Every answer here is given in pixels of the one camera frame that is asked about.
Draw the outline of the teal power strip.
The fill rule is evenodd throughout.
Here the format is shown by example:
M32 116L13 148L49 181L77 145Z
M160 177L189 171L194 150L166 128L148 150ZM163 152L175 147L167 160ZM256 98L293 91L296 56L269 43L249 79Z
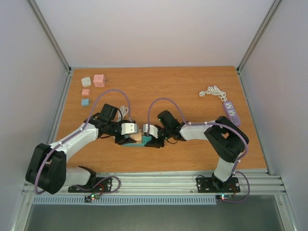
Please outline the teal power strip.
M136 143L123 144L123 146L127 146L127 147L144 147L151 140L152 140L151 136L142 135L140 141L138 141Z

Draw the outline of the wooden cube plug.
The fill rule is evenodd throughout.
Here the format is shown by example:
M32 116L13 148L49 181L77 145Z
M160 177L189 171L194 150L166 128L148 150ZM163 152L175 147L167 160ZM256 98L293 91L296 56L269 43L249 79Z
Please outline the wooden cube plug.
M137 143L141 143L142 142L142 132L138 131L136 133L132 133L130 134L130 137L135 140Z

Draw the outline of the small blue plug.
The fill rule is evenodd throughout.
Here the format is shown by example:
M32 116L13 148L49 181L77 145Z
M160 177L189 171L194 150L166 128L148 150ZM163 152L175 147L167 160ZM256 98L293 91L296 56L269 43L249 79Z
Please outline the small blue plug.
M82 107L87 107L90 105L90 99L82 99L81 100L81 106Z

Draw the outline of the small pink plug adapter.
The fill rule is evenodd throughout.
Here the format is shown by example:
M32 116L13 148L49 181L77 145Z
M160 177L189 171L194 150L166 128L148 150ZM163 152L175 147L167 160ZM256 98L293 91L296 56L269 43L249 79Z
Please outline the small pink plug adapter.
M83 89L81 92L82 96L89 96L90 95L90 89Z

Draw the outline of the large pink cube plug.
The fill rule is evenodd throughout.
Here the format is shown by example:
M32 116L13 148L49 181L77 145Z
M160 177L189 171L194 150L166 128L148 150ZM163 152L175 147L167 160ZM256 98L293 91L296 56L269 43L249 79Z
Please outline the large pink cube plug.
M93 84L96 88L104 88L105 87L105 75L95 74L93 76Z

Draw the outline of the white plug adapter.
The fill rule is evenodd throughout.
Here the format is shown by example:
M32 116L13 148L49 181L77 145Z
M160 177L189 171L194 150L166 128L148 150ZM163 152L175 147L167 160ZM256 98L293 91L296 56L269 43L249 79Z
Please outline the white plug adapter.
M84 77L81 79L81 84L84 88L91 86L91 78L90 77Z

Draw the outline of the purple power strip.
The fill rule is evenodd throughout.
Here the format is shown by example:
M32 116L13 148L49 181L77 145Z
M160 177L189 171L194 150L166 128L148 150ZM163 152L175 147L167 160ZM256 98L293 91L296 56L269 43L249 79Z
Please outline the purple power strip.
M225 111L226 116L228 119L236 126L240 126L242 123L240 118L235 110L235 107L231 101L225 101L223 103L223 109Z

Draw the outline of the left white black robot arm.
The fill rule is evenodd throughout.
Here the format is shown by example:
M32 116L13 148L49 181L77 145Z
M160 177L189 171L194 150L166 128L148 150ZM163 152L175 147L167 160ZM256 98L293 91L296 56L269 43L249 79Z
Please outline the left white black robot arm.
M124 145L134 143L130 134L138 132L133 120L115 121L118 108L105 104L99 113L95 113L82 125L63 139L51 143L40 143L34 149L25 179L35 186L37 194L43 192L55 194L65 186L74 186L86 192L93 191L99 182L96 172L84 166L67 168L68 160L87 144L103 138L114 137L115 143Z

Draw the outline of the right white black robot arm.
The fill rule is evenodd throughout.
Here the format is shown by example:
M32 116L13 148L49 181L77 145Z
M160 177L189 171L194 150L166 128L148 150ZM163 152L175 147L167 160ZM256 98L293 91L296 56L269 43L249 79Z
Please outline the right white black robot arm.
M220 116L210 122L179 122L168 110L157 116L162 126L144 124L142 131L150 136L146 147L161 148L165 141L208 141L219 156L218 164L211 176L210 185L216 192L229 186L237 163L248 151L249 138L228 118Z

